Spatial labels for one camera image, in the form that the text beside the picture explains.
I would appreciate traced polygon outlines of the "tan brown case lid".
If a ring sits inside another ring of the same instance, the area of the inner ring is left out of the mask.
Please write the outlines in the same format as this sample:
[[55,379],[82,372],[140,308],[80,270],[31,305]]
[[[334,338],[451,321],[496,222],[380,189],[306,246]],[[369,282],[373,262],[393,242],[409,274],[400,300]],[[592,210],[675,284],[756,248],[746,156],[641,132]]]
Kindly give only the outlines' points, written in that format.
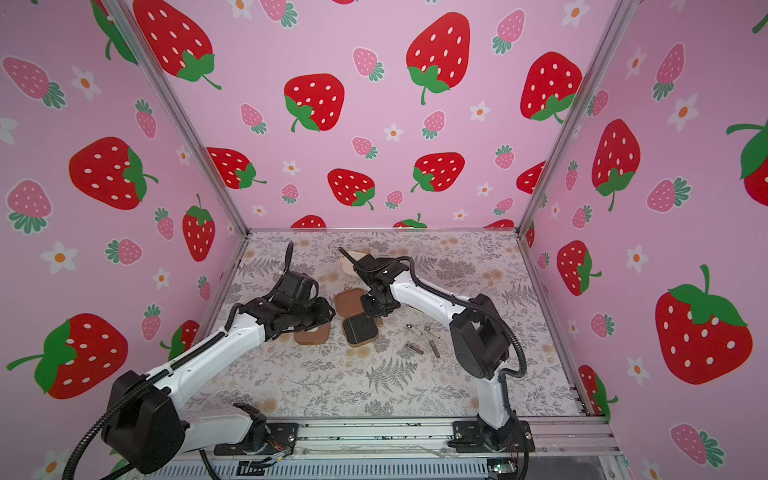
[[303,346],[325,344],[330,336],[331,324],[327,323],[313,329],[312,331],[301,331],[294,334],[294,340],[297,344]]

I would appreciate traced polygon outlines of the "brown nail file tool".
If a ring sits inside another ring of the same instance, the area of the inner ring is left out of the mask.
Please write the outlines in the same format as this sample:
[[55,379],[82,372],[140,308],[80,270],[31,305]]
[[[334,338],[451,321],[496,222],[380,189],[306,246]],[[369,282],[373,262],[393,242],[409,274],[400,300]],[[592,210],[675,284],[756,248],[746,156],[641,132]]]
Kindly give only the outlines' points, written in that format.
[[428,343],[430,345],[430,348],[431,348],[435,358],[438,358],[438,359],[441,358],[441,355],[440,355],[440,352],[438,350],[436,342],[433,341],[433,340],[430,340]]

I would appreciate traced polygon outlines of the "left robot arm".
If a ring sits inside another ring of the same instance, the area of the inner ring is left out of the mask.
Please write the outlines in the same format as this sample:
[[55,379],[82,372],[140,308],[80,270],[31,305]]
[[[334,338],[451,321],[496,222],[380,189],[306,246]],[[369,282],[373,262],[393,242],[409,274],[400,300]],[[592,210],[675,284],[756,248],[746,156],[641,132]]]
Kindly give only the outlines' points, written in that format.
[[290,269],[293,249],[285,253],[284,270],[274,287],[231,308],[225,325],[175,359],[138,375],[130,371],[113,385],[109,406],[71,453],[63,470],[75,476],[80,460],[96,437],[125,461],[112,473],[153,473],[179,453],[204,454],[218,445],[233,445],[262,455],[258,467],[276,464],[291,449],[268,426],[266,416],[246,403],[220,411],[187,414],[189,399],[209,380],[245,353],[287,333],[316,329],[335,311],[319,295],[316,280]]

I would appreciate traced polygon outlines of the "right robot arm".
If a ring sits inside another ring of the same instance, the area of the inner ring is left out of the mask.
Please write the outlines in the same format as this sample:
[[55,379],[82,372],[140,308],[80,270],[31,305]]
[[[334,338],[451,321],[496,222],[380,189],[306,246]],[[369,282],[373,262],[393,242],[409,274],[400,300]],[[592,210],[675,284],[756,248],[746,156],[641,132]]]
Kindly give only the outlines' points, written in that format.
[[453,424],[447,446],[459,453],[521,453],[535,450],[528,424],[511,407],[507,379],[523,378],[527,360],[520,341],[486,295],[460,296],[418,277],[409,256],[356,259],[339,252],[367,285],[362,299],[370,317],[386,317],[410,307],[448,328],[455,358],[475,379],[478,414]]

